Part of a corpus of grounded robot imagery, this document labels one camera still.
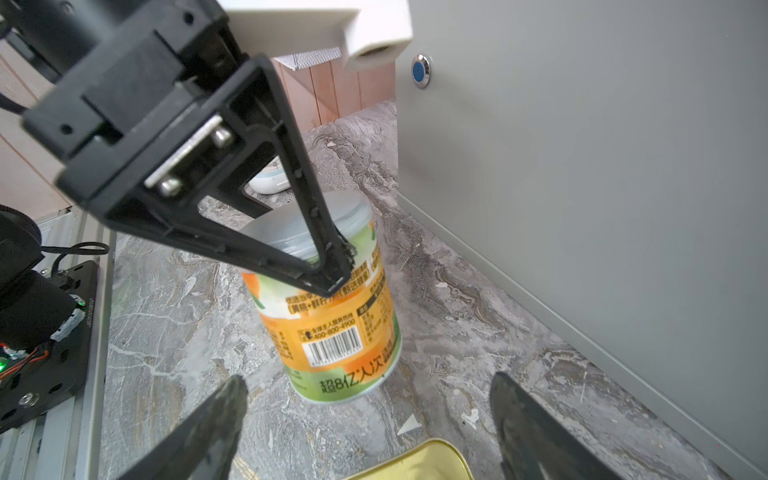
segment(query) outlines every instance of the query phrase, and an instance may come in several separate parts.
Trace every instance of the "clear plastic lid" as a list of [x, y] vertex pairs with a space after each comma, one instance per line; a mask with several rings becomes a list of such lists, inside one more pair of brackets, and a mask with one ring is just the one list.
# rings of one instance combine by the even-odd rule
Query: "clear plastic lid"
[[[323, 197], [331, 219], [346, 239], [354, 237], [371, 221], [371, 204], [360, 192], [326, 192]], [[317, 257], [310, 229], [296, 202], [252, 220], [240, 232], [302, 260]]]

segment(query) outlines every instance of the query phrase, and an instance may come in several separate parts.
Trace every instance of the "metal bolt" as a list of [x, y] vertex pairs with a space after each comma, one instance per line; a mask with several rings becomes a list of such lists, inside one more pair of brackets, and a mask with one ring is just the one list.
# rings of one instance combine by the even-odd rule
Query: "metal bolt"
[[181, 192], [181, 188], [183, 186], [184, 184], [181, 182], [181, 180], [179, 180], [178, 177], [167, 175], [160, 182], [160, 185], [157, 186], [157, 191], [160, 192], [160, 195], [163, 197], [175, 197], [179, 194], [179, 192]]
[[210, 133], [210, 139], [214, 141], [216, 148], [224, 148], [231, 144], [235, 137], [227, 127], [219, 125], [214, 131]]
[[18, 400], [18, 404], [20, 406], [25, 407], [26, 409], [28, 409], [29, 407], [34, 406], [35, 403], [37, 403], [39, 399], [40, 399], [40, 395], [38, 395], [37, 393], [30, 392], [30, 393], [22, 396]]

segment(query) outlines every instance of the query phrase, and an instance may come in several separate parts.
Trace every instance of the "red wire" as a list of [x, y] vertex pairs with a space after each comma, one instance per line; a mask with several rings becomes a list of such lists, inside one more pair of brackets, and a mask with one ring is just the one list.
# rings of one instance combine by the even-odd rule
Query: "red wire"
[[19, 363], [17, 363], [16, 365], [12, 366], [10, 369], [7, 369], [7, 370], [5, 370], [5, 371], [4, 371], [2, 374], [0, 374], [0, 380], [3, 380], [5, 377], [7, 377], [7, 376], [11, 375], [12, 373], [19, 371], [19, 370], [20, 370], [20, 369], [21, 369], [21, 368], [22, 368], [24, 365], [26, 365], [27, 363], [30, 363], [30, 362], [34, 362], [34, 361], [35, 361], [35, 360], [37, 360], [37, 359], [43, 359], [44, 357], [46, 357], [46, 356], [47, 356], [47, 355], [44, 355], [44, 356], [40, 356], [40, 357], [38, 357], [37, 359], [33, 359], [33, 358], [32, 358], [32, 356], [33, 356], [33, 355], [34, 355], [34, 354], [35, 354], [37, 351], [38, 351], [38, 349], [37, 349], [37, 348], [35, 348], [34, 350], [32, 350], [32, 353], [30, 353], [30, 354], [29, 354], [29, 356], [28, 356], [27, 358], [23, 359], [21, 362], [19, 362]]
[[33, 360], [30, 360], [29, 362], [30, 362], [30, 363], [39, 362], [40, 360], [45, 360], [45, 359], [47, 359], [47, 358], [48, 358], [48, 356], [50, 356], [50, 355], [51, 355], [51, 353], [50, 353], [49, 351], [45, 350], [45, 354], [44, 354], [43, 356], [39, 356], [38, 358], [36, 358], [36, 359], [33, 359]]

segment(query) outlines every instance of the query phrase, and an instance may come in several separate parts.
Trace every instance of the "black motor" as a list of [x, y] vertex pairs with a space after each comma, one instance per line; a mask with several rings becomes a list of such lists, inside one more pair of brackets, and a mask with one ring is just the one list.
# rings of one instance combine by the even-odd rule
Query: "black motor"
[[77, 302], [32, 268], [43, 260], [38, 226], [0, 205], [0, 343], [31, 350], [48, 341]]

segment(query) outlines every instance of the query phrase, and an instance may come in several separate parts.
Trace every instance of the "pink wooden wall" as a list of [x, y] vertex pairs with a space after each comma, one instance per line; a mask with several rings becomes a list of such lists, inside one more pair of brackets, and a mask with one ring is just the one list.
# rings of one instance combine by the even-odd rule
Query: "pink wooden wall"
[[[26, 107], [51, 88], [5, 41], [0, 41], [0, 91]], [[61, 163], [0, 110], [0, 204], [42, 220], [72, 205], [53, 182]]]
[[303, 133], [395, 97], [395, 64], [350, 73], [341, 59], [293, 71], [273, 60]]

